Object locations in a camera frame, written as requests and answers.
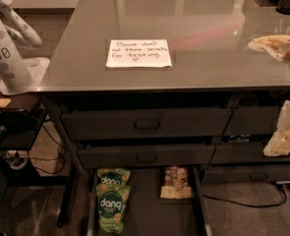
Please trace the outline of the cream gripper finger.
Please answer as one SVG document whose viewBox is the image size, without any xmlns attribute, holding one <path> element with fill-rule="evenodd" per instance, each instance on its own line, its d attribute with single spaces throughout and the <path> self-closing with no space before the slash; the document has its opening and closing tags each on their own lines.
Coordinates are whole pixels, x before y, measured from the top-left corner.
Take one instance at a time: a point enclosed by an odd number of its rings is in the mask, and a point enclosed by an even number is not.
<svg viewBox="0 0 290 236">
<path fill-rule="evenodd" d="M 290 35 L 266 35 L 254 38 L 248 47 L 255 51 L 267 52 L 280 62 L 290 62 Z"/>
<path fill-rule="evenodd" d="M 286 100 L 280 110 L 276 132 L 263 149 L 265 156 L 281 156 L 290 153 L 290 100 Z"/>
</svg>

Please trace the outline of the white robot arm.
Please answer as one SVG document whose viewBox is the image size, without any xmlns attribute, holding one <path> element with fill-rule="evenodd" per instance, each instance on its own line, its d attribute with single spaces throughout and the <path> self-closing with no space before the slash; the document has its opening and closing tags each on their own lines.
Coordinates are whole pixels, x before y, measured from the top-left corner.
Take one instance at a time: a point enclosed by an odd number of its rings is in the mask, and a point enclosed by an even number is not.
<svg viewBox="0 0 290 236">
<path fill-rule="evenodd" d="M 274 59 L 287 63 L 290 69 L 290 35 L 267 35 L 254 38 L 248 47 L 265 51 Z M 277 120 L 276 132 L 263 149 L 265 156 L 276 157 L 290 153 L 290 100 L 285 100 Z"/>
</svg>

